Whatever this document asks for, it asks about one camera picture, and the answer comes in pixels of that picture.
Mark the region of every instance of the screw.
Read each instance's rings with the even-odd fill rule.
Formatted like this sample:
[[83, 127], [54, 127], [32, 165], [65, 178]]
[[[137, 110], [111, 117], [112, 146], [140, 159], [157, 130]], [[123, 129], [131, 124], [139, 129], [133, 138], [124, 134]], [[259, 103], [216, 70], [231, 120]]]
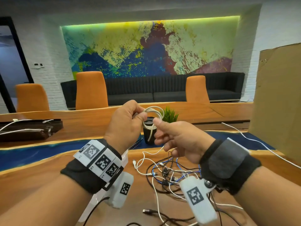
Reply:
[[207, 188], [212, 188], [213, 186], [214, 186], [214, 184], [211, 182], [211, 181], [209, 181], [209, 180], [205, 180], [205, 186], [207, 187]]

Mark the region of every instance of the door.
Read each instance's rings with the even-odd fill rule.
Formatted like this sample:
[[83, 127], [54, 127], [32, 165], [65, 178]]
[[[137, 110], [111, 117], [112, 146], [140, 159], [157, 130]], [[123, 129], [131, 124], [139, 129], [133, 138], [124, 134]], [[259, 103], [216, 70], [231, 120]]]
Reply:
[[33, 83], [16, 29], [10, 17], [0, 17], [0, 93], [10, 113], [16, 112], [15, 86]]

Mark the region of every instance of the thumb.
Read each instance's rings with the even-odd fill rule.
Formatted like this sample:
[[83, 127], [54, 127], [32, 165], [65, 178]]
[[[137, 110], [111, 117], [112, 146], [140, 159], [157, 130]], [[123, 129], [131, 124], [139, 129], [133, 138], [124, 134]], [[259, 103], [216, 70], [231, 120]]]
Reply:
[[153, 123], [156, 125], [157, 129], [163, 131], [165, 134], [177, 136], [179, 135], [177, 129], [171, 123], [160, 120], [159, 118], [154, 118]]
[[133, 124], [137, 126], [141, 126], [143, 121], [146, 121], [148, 118], [148, 114], [146, 112], [139, 113], [133, 119]]

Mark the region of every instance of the wristband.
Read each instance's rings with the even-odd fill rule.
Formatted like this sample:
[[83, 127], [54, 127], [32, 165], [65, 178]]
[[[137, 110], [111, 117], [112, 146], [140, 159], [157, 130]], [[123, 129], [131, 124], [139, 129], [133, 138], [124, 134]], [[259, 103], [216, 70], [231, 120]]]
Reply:
[[91, 194], [108, 190], [123, 171], [121, 155], [105, 139], [90, 140], [61, 170]]
[[228, 138], [215, 140], [202, 156], [200, 165], [203, 178], [235, 195], [261, 162]]

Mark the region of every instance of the potted plant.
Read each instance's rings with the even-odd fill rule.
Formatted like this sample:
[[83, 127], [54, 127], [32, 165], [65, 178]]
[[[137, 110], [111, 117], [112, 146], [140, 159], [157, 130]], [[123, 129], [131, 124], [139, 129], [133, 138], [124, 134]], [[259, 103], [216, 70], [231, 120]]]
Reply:
[[[164, 117], [162, 118], [163, 121], [166, 121], [168, 123], [172, 123], [172, 122], [177, 121], [179, 114], [176, 114], [174, 109], [170, 109], [169, 106], [167, 106], [163, 110], [164, 110]], [[147, 120], [144, 122], [145, 125], [152, 126], [153, 125], [153, 119], [154, 119], [154, 117], [148, 117]], [[143, 128], [144, 141], [145, 141], [146, 144], [149, 144], [149, 145], [154, 144], [154, 142], [155, 142], [154, 135], [155, 135], [156, 131], [157, 131], [157, 129], [153, 130], [152, 136], [151, 136], [150, 140], [148, 141], [149, 136], [151, 134], [151, 131], [148, 130], [148, 129]]]

